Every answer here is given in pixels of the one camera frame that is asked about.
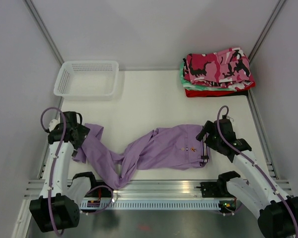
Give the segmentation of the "lilac trousers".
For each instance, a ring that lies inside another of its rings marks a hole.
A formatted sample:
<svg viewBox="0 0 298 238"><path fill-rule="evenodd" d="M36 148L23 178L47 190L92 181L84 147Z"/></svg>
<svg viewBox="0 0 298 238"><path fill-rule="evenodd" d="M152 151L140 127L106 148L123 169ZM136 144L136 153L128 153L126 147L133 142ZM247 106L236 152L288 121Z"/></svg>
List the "lilac trousers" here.
<svg viewBox="0 0 298 238"><path fill-rule="evenodd" d="M202 126L181 124L157 128L131 142L122 154L109 150L102 142L104 128L86 124L90 129L73 158L89 163L102 180L113 189L123 188L137 170L203 168L210 159L204 140L197 140Z"/></svg>

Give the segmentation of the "white plastic basket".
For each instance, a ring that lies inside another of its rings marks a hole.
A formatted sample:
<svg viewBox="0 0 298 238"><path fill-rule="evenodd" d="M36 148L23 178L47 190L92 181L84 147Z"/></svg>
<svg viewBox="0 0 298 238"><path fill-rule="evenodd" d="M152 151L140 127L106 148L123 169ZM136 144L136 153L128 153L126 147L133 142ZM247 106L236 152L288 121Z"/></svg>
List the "white plastic basket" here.
<svg viewBox="0 0 298 238"><path fill-rule="evenodd" d="M62 64L54 95L72 101L111 101L118 88L114 60L72 60Z"/></svg>

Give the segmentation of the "pink camouflage trousers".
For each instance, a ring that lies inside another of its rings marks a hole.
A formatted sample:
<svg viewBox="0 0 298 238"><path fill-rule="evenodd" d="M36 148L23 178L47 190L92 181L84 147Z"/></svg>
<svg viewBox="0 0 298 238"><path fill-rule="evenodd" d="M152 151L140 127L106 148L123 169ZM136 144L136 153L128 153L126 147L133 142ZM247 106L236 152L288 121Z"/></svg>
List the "pink camouflage trousers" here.
<svg viewBox="0 0 298 238"><path fill-rule="evenodd" d="M193 89L240 91L256 85L249 59L240 47L209 54L191 53L183 61L183 79Z"/></svg>

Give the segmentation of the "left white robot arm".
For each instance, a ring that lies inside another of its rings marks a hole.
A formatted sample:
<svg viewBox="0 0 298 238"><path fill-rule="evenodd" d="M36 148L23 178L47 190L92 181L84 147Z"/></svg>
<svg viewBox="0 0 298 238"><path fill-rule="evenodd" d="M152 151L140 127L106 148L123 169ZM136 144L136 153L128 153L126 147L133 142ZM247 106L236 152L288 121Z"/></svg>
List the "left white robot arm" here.
<svg viewBox="0 0 298 238"><path fill-rule="evenodd" d="M46 178L38 198L30 201L29 211L41 232L60 237L66 229L78 226L79 205L85 195L98 192L92 172L77 174L68 184L70 162L90 129L82 124L80 113L69 111L60 112L60 119L51 121L44 131L49 143Z"/></svg>

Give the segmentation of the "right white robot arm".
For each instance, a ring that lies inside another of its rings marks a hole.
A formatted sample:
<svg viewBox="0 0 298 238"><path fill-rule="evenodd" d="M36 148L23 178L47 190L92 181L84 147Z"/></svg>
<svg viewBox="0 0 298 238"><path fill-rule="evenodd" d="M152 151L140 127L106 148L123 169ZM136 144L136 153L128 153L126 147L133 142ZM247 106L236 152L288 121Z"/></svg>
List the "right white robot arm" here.
<svg viewBox="0 0 298 238"><path fill-rule="evenodd" d="M298 197L290 196L259 166L251 146L238 139L229 119L207 121L197 140L226 156L245 179L235 171L218 176L217 192L236 197L257 219L266 238L298 237Z"/></svg>

